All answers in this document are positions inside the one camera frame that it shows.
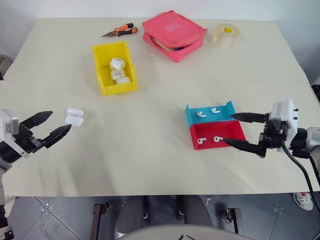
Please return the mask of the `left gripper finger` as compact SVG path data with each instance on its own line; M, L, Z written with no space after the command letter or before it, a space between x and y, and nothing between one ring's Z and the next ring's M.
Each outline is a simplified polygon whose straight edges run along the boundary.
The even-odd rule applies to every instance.
M58 127L52 131L49 136L42 140L42 145L47 149L50 148L52 145L60 141L70 131L71 127L71 124Z
M41 111L19 123L19 130L30 130L44 123L51 115L52 111Z

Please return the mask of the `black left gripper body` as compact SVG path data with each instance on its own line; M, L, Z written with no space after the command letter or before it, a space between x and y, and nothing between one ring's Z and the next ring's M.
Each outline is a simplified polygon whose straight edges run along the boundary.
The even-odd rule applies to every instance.
M20 124L18 130L16 143L28 154L35 153L44 146L44 141L36 138L33 132L25 125Z

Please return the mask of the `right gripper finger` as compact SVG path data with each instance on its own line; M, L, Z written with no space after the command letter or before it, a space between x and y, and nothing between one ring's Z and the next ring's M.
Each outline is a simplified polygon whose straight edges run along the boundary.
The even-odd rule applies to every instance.
M260 114L260 113L252 113L252 112L239 112L232 114L230 117L246 123L265 123L266 120L269 119L270 114Z
M261 145L249 143L246 140L224 138L223 141L231 147L240 151L249 152L258 155L261 158L266 156L266 149Z

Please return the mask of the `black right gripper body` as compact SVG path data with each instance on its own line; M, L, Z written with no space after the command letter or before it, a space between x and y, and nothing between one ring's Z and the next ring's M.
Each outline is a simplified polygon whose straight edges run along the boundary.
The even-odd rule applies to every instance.
M259 147L262 150L281 148L287 140L289 124L286 121L263 117L264 128L259 136Z

